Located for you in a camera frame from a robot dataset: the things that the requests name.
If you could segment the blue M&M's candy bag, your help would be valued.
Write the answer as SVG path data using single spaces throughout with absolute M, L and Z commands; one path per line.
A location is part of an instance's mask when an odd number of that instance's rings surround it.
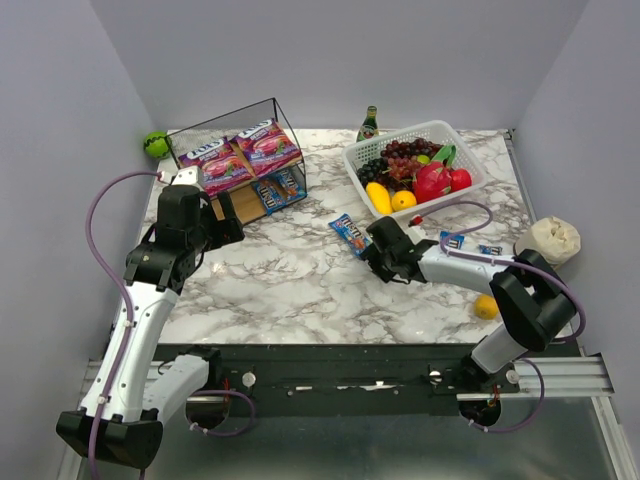
M 479 245 L 478 248 L 483 255 L 500 256 L 503 253 L 501 246 Z
M 348 244 L 352 253 L 361 258 L 364 251 L 371 245 L 370 238 L 363 233 L 351 217 L 344 213 L 328 225 Z
M 282 169 L 275 174 L 280 187 L 286 193 L 288 201 L 299 200 L 306 197 L 305 189 L 297 181 L 290 169 Z
M 440 240 L 444 241 L 446 247 L 449 249 L 461 250 L 465 241 L 465 236 L 462 234 L 452 234 L 448 231 L 441 231 Z
M 285 198 L 269 178 L 254 182 L 252 187 L 261 201 L 267 216 L 272 215 L 286 205 Z

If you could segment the purple Fox's candy bag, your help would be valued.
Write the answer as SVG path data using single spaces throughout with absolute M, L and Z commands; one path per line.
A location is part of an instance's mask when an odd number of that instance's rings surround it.
M 301 151 L 274 118 L 268 118 L 233 137 L 254 174 L 263 177 L 298 159 Z
M 203 189 L 215 197 L 253 178 L 244 161 L 226 137 L 208 143 L 178 157 L 183 167 L 197 166 L 203 175 Z

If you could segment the white plastic fruit basket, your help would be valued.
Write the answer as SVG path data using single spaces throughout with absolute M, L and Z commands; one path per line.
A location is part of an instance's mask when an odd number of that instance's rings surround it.
M 433 211 L 482 189 L 479 160 L 446 122 L 433 120 L 346 147 L 342 159 L 376 217 Z

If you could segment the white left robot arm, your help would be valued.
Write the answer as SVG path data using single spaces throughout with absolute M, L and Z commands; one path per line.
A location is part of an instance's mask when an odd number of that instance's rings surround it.
M 221 355 L 191 346 L 147 382 L 161 332 L 204 253 L 243 240 L 230 200 L 217 218 L 196 186 L 171 185 L 156 222 L 127 255 L 119 280 L 124 304 L 93 384 L 75 411 L 60 414 L 57 434 L 92 469 L 99 461 L 144 470 L 154 460 L 165 422 L 187 398 L 221 379 Z

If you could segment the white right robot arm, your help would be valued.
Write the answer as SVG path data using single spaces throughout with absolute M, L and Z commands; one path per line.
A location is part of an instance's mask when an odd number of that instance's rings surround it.
M 519 256 L 474 255 L 420 236 L 390 217 L 367 228 L 362 258 L 385 283 L 450 284 L 491 296 L 502 325 L 467 355 L 463 367 L 490 377 L 528 352 L 541 352 L 578 313 L 568 288 L 536 251 Z

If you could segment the orange fruit in basket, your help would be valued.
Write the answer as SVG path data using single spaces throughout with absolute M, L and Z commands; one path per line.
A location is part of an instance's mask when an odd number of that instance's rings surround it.
M 408 190 L 395 192 L 391 197 L 391 207 L 394 212 L 400 212 L 417 205 L 415 195 Z

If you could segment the yellow mango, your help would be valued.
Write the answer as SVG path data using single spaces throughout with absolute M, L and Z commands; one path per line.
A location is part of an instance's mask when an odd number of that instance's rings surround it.
M 386 187 L 377 182 L 369 182 L 365 191 L 379 214 L 391 215 L 393 213 L 391 196 Z

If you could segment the pink dragon fruit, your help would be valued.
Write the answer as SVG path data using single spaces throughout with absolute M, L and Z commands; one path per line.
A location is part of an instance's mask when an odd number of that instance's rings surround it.
M 445 196 L 451 192 L 451 173 L 449 164 L 455 159 L 456 147 L 443 146 L 423 166 L 413 179 L 413 193 L 418 204 Z

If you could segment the dark grape bunch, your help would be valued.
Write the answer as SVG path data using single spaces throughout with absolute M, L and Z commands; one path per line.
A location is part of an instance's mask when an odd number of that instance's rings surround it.
M 380 157 L 366 161 L 356 171 L 356 175 L 363 188 L 366 188 L 369 183 L 378 183 L 384 187 L 387 187 L 387 170 L 387 160 Z

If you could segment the red grape bunch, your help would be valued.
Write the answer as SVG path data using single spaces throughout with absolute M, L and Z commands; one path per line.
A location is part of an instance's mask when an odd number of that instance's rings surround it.
M 410 142 L 394 140 L 388 143 L 380 152 L 380 157 L 388 162 L 387 188 L 394 192 L 411 190 L 414 176 L 425 166 L 417 161 L 417 157 L 426 155 L 431 159 L 442 147 L 442 144 L 421 137 Z

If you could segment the red apple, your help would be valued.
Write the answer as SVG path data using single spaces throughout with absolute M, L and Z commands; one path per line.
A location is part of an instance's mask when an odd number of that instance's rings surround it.
M 451 176 L 450 187 L 452 192 L 458 192 L 458 191 L 464 190 L 466 188 L 471 187 L 473 184 L 471 174 L 469 173 L 468 170 L 464 168 L 451 170 L 450 176 Z

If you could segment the orange fruit on table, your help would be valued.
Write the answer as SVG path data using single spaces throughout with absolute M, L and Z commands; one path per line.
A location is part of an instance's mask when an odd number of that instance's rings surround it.
M 483 320 L 493 320 L 499 314 L 496 300 L 489 295 L 480 295 L 474 302 L 474 315 Z

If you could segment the green watermelon ball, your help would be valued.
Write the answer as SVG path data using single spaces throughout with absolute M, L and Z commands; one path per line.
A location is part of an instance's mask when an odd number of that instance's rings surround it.
M 144 138 L 143 150 L 150 158 L 156 160 L 167 158 L 170 154 L 167 134 L 162 131 L 150 132 Z

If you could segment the green glass bottle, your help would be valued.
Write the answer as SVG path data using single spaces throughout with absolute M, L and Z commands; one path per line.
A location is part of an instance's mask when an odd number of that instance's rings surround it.
M 377 107 L 371 105 L 367 107 L 366 116 L 358 130 L 356 141 L 365 141 L 377 136 L 378 134 Z

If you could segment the beige cloth sack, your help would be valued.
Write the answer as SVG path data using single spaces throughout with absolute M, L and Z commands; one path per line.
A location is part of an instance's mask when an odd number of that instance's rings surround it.
M 554 269 L 558 269 L 581 250 L 581 236 L 569 222 L 549 216 L 536 221 L 514 245 L 514 253 L 537 251 Z

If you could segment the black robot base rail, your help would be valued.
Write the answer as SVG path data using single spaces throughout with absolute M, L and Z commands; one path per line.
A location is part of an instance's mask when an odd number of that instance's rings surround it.
M 154 361 L 181 354 L 210 361 L 206 383 L 186 406 L 212 423 L 225 416 L 346 417 L 402 414 L 455 416 L 464 401 L 519 392 L 508 363 L 475 375 L 469 344 L 160 345 Z

